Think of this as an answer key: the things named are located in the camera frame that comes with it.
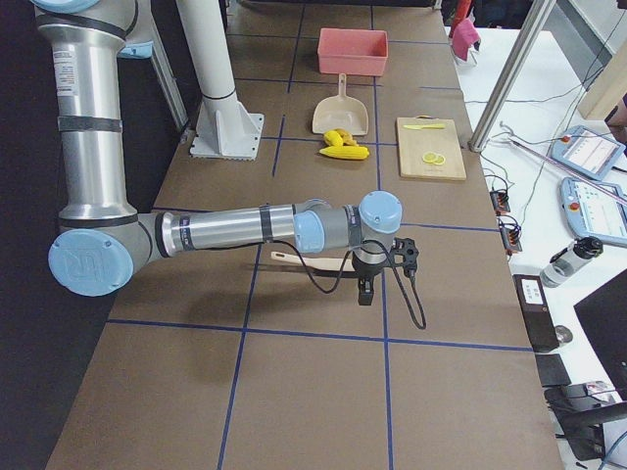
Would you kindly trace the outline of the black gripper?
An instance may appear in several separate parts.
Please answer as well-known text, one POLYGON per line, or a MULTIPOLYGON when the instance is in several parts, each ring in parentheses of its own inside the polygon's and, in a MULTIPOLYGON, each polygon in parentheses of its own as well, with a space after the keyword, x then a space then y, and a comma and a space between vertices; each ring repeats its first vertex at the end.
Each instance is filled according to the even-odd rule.
POLYGON ((353 251, 352 266, 358 275, 358 303, 360 306, 370 306, 374 298, 374 278, 384 268, 391 267, 388 258, 389 250, 381 244, 366 243, 363 247, 353 251))

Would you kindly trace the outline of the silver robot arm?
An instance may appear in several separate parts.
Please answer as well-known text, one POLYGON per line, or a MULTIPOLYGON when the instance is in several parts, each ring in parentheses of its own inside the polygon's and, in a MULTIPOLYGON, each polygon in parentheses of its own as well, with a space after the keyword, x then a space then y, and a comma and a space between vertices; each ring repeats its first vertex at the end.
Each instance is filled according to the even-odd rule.
POLYGON ((417 250, 397 233, 400 201, 385 191, 339 209, 322 200, 234 211, 141 213, 127 200, 118 58, 156 36, 146 1, 38 1, 39 32, 51 44, 68 202, 48 263, 82 296, 108 295, 146 264, 182 252, 282 243, 297 256, 345 251, 359 302, 371 303, 385 268, 413 277, 417 250))

